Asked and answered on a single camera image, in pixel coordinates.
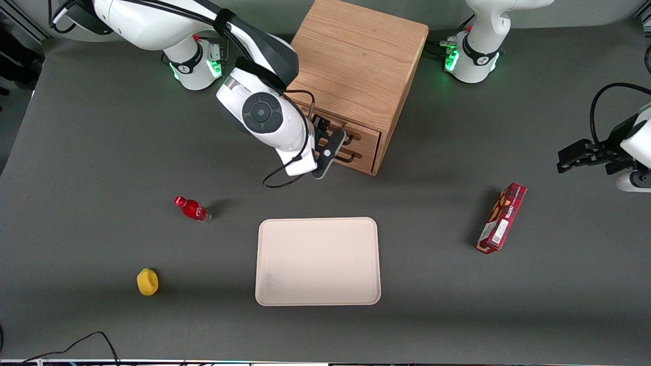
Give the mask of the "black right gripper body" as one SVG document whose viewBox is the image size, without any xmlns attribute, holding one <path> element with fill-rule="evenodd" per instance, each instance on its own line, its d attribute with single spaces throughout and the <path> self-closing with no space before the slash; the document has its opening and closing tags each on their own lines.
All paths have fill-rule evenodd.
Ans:
<svg viewBox="0 0 651 366">
<path fill-rule="evenodd" d="M 335 153 L 337 147 L 337 133 L 330 129 L 319 129 L 319 114 L 312 116 L 314 126 L 315 151 L 318 153 Z"/>
</svg>

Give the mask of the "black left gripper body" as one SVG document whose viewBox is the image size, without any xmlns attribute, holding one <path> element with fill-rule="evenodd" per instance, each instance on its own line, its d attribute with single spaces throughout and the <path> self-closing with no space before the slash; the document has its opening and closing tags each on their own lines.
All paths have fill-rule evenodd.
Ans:
<svg viewBox="0 0 651 366">
<path fill-rule="evenodd" d="M 636 123 L 637 118 L 628 118 L 616 125 L 610 132 L 607 139 L 604 140 L 604 148 L 609 155 L 617 161 L 607 162 L 605 171 L 607 174 L 616 174 L 624 170 L 638 170 L 638 164 L 635 159 L 627 153 L 620 144 L 630 134 Z"/>
</svg>

